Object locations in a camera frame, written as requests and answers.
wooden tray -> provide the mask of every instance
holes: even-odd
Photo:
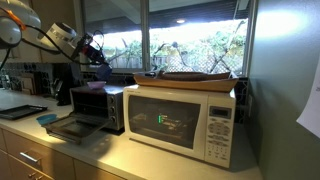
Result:
[[[176,81],[161,79],[161,76],[150,77],[145,73],[135,73],[133,78],[142,86],[166,87],[176,89],[190,89],[201,91],[215,91],[229,93],[239,78],[230,77],[230,73],[208,74],[204,81]]]

blue object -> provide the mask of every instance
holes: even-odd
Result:
[[[48,124],[50,122],[53,122],[57,119],[56,114],[47,114],[43,115],[37,118],[37,121],[40,125]]]

countertop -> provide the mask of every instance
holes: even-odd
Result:
[[[127,179],[263,179],[241,124],[235,125],[231,167],[225,169],[132,141],[125,133],[98,131],[84,138],[80,145],[51,137],[36,118],[49,113],[62,117],[72,111],[71,105],[56,103],[41,96],[0,90],[0,109],[25,104],[48,106],[45,112],[18,120],[0,119],[0,128]]]

kitchen appliance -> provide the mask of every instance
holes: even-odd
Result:
[[[80,144],[82,138],[100,129],[114,134],[123,131],[123,86],[71,88],[70,97],[73,111],[43,125],[49,135]]]
[[[236,98],[230,93],[127,86],[125,134],[132,140],[229,167]]]

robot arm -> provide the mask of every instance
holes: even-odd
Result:
[[[40,26],[39,16],[29,6],[18,0],[0,0],[0,49],[11,49],[23,41],[52,54],[62,53],[73,62],[79,53],[91,60],[90,63],[78,64],[108,64],[102,50],[90,46],[93,41],[91,35],[85,34],[76,39],[77,33],[59,22],[54,23],[47,33]],[[44,35],[41,39],[38,38],[39,32]]]

